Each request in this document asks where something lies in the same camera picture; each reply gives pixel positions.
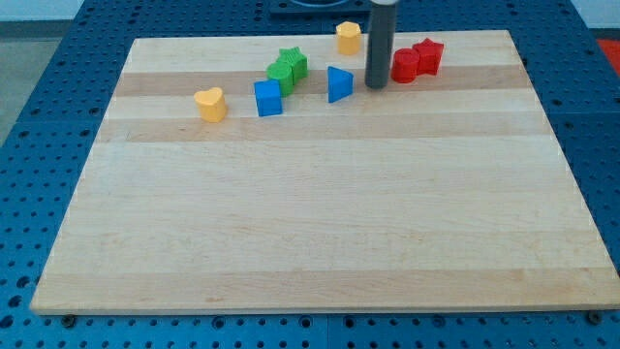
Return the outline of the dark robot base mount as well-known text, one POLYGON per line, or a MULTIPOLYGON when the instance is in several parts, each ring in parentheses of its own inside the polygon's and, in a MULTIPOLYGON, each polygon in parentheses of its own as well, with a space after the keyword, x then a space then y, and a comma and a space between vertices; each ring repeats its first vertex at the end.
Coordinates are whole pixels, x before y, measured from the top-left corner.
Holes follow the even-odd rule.
POLYGON ((364 16, 371 8, 368 0, 268 0, 272 17, 364 16))

